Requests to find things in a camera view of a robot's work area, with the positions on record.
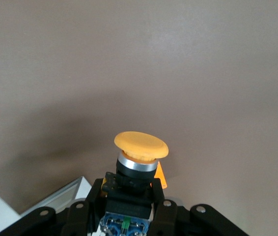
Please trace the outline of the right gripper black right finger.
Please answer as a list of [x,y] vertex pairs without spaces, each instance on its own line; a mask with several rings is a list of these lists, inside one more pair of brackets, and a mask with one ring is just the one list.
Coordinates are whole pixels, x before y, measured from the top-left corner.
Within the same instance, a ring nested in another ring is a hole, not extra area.
[[155,178],[152,181],[153,194],[153,221],[151,222],[152,236],[174,236],[177,216],[177,204],[165,199],[161,181]]

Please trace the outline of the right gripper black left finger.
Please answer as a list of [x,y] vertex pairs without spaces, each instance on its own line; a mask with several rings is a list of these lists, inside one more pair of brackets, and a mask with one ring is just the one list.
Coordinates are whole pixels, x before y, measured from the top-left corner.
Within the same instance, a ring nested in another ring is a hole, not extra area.
[[102,191],[105,178],[98,178],[90,185],[82,178],[80,185],[74,195],[74,202],[70,205],[66,222],[62,228],[64,236],[97,236],[101,218],[105,214],[107,205],[106,193]]

